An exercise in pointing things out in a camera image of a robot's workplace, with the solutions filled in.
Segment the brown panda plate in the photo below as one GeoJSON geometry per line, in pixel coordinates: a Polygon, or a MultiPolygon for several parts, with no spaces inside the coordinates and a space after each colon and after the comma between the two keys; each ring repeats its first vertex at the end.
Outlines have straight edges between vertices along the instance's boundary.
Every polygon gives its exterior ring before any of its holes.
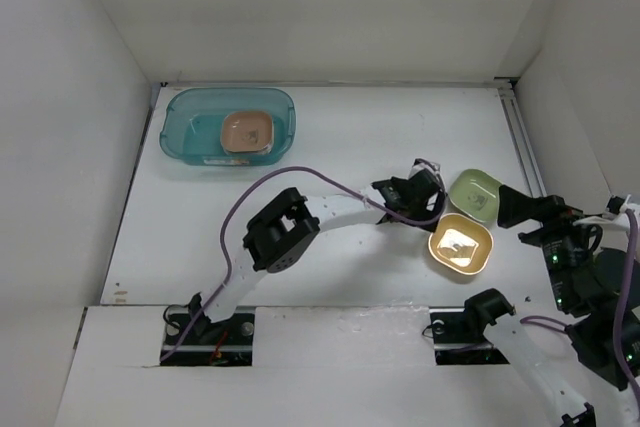
{"type": "Polygon", "coordinates": [[[222,123],[220,143],[232,142],[268,143],[274,142],[274,122],[264,111],[236,111],[227,115],[222,123]]]}

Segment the large purple panda plate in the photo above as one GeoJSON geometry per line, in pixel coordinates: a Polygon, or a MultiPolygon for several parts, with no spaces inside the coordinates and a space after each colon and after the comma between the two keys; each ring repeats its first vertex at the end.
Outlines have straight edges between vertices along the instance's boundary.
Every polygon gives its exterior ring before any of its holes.
{"type": "Polygon", "coordinates": [[[273,143],[247,143],[232,142],[229,145],[223,145],[223,150],[228,155],[268,155],[273,150],[273,143]]]}

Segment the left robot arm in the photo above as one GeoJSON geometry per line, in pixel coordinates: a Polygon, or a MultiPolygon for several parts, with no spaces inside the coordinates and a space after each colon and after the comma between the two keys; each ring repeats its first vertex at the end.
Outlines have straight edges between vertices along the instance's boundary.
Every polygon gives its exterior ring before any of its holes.
{"type": "Polygon", "coordinates": [[[249,187],[225,217],[220,246],[226,272],[210,293],[192,297],[185,331],[201,343],[216,341],[223,324],[256,285],[267,275],[292,267],[321,233],[383,223],[432,231],[444,213],[446,201],[446,187],[439,172],[421,160],[414,163],[406,178],[374,181],[360,190],[348,188],[309,167],[278,169],[249,187]],[[241,204],[268,180],[293,172],[310,174],[337,188],[339,193],[310,197],[295,187],[284,189],[247,222],[237,253],[231,255],[226,246],[226,232],[241,204]]]}

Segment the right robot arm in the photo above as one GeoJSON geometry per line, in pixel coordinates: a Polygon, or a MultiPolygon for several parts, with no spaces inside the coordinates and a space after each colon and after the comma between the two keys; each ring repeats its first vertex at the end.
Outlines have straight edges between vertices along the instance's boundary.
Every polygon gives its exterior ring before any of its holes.
{"type": "MultiPolygon", "coordinates": [[[[521,243],[543,253],[556,308],[575,318],[559,322],[578,361],[620,391],[639,393],[639,201],[613,196],[604,212],[587,215],[550,195],[530,197],[502,185],[497,224],[510,228],[534,220],[521,243]]],[[[547,362],[522,326],[524,319],[497,289],[464,303],[462,328],[495,347],[539,396],[553,426],[595,426],[594,406],[547,362]]]]}

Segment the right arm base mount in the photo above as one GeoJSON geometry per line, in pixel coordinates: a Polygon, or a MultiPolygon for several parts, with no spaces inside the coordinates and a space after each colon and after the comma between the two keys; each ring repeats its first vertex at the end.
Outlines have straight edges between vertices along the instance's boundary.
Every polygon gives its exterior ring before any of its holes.
{"type": "Polygon", "coordinates": [[[471,330],[462,311],[431,311],[422,335],[432,342],[438,367],[509,363],[483,334],[471,330]]]}

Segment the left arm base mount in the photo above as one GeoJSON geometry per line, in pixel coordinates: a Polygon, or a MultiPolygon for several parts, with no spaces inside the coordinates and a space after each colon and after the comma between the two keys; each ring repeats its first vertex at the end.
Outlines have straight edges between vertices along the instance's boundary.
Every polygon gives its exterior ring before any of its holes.
{"type": "Polygon", "coordinates": [[[163,367],[250,367],[253,363],[255,313],[253,307],[239,307],[227,320],[211,323],[200,316],[182,343],[191,313],[198,305],[196,295],[189,305],[171,304],[162,318],[165,330],[159,364],[163,367]]]}

